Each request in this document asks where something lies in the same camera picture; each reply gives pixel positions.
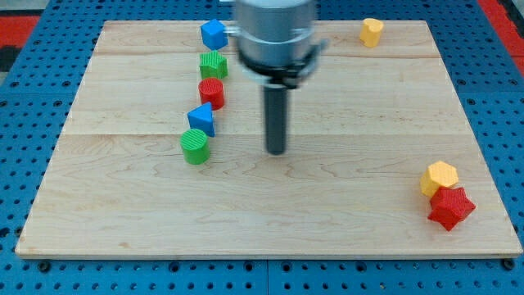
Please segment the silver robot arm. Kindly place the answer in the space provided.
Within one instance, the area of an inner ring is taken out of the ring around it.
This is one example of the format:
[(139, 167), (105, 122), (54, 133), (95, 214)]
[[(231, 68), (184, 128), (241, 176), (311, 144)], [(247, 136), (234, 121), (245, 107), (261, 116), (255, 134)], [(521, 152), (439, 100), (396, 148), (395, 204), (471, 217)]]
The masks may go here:
[(296, 89), (313, 74), (326, 39), (315, 39), (314, 0), (237, 0), (226, 34), (238, 59), (260, 84)]

